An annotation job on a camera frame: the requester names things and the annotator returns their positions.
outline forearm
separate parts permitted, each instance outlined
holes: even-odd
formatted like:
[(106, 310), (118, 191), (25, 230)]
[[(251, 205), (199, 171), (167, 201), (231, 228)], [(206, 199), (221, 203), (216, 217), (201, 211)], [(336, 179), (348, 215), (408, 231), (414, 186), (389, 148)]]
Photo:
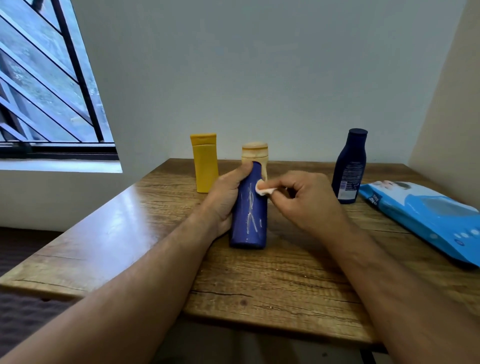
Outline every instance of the forearm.
[(214, 238), (194, 214), (112, 281), (49, 322), (2, 363), (147, 363), (174, 323)]
[(480, 326), (353, 223), (325, 241), (398, 363), (480, 363)]

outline wet wipes package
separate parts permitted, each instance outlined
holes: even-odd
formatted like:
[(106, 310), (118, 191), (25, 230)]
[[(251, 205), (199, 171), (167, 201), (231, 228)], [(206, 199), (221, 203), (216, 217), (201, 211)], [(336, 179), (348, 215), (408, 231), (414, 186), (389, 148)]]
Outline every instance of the wet wipes package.
[(380, 211), (449, 256), (480, 267), (480, 213), (410, 182), (363, 184), (360, 194)]

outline floor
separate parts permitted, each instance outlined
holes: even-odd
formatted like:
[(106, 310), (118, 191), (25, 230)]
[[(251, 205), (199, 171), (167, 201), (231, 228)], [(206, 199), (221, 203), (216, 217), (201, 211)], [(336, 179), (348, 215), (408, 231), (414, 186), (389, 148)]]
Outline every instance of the floor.
[[(60, 233), (0, 228), (0, 275)], [(0, 357), (69, 307), (0, 292)], [(377, 364), (391, 364), (374, 354)], [(178, 320), (162, 343), (158, 359), (184, 364), (362, 364), (358, 350), (289, 340)]]

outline person's right arm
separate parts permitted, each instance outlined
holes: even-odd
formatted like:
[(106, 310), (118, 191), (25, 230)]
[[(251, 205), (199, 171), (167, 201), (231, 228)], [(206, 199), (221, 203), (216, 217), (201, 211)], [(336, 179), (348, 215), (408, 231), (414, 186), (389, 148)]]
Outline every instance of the person's right arm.
[(289, 172), (260, 189), (328, 249), (361, 298), (396, 363), (480, 363), (480, 323), (460, 304), (394, 260), (346, 215), (323, 174)]

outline window sill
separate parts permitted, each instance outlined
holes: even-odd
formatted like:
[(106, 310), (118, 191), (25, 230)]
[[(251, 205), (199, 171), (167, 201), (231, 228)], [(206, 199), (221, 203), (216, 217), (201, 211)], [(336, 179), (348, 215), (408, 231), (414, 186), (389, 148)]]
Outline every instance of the window sill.
[(120, 162), (117, 160), (2, 159), (0, 160), (0, 170), (122, 173)]

